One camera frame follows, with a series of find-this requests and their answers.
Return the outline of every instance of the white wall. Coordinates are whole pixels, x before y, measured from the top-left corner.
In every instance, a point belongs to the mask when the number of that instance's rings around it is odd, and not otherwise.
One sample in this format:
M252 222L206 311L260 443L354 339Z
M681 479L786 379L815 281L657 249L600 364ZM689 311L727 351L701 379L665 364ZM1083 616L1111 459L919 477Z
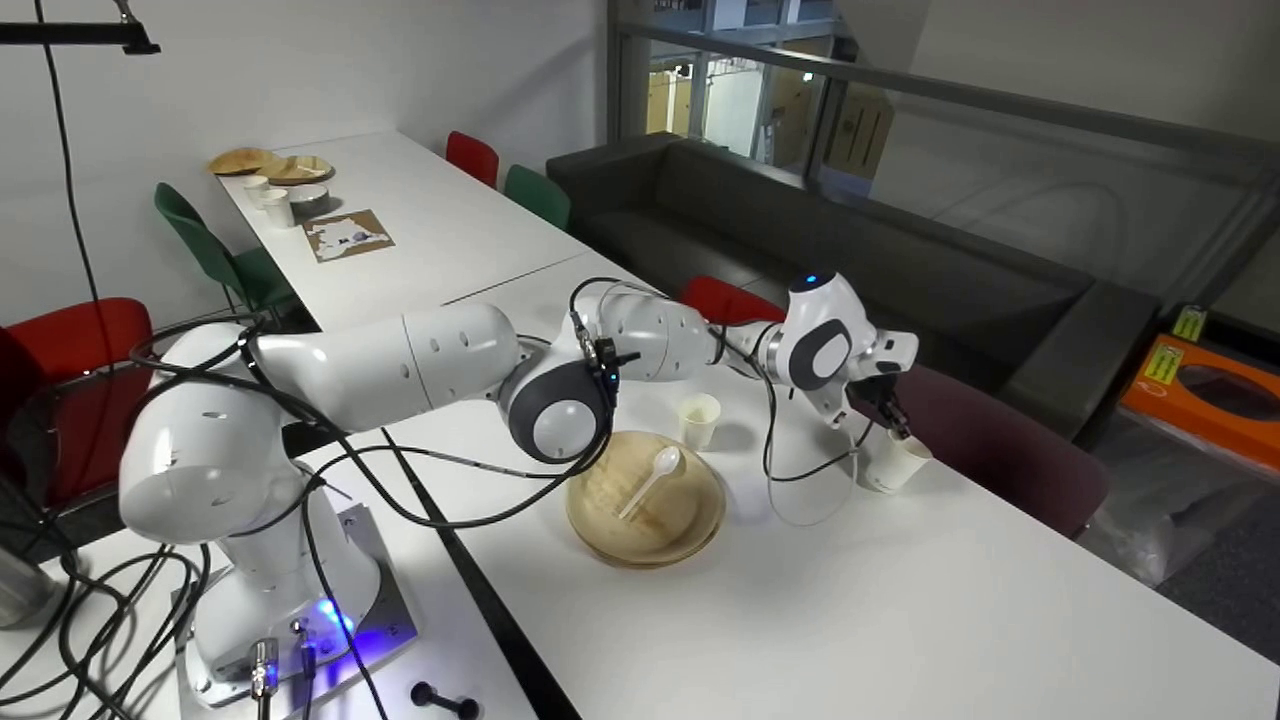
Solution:
M85 20L107 0L48 2ZM2 2L0 20L27 20L18 8ZM467 127L502 158L540 162L602 127L594 0L135 0L135 11L158 55L55 55L100 285L148 298L158 322L218 307L218 293L156 218L153 188L171 180L211 222L237 226L204 174L229 144L378 127L440 144ZM86 293L37 47L0 47L0 95L0 320L18 320Z
M839 0L873 65L1280 140L1273 0ZM1081 134L894 98L876 195L1108 281L1175 293L1237 188Z

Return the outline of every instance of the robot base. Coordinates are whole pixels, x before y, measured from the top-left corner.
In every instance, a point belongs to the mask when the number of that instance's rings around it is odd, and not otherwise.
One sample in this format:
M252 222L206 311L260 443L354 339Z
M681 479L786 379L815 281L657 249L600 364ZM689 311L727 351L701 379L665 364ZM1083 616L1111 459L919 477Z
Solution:
M378 562L378 596L370 598L370 611L363 616L363 624L353 628L361 660L370 671L370 666L386 663L391 657L401 657L417 640L417 624L404 603L404 588L397 584L386 542L374 531L369 509L354 505L354 509L339 511L339 525ZM249 678L242 685L211 678L198 651L182 651L182 678L204 709L222 709L222 705L252 694ZM322 705L328 694L345 692L353 678L361 678L354 660L336 657L328 663L321 660L312 678L300 674L295 666L290 671L284 666L281 692L286 692L286 709L312 709L312 705Z

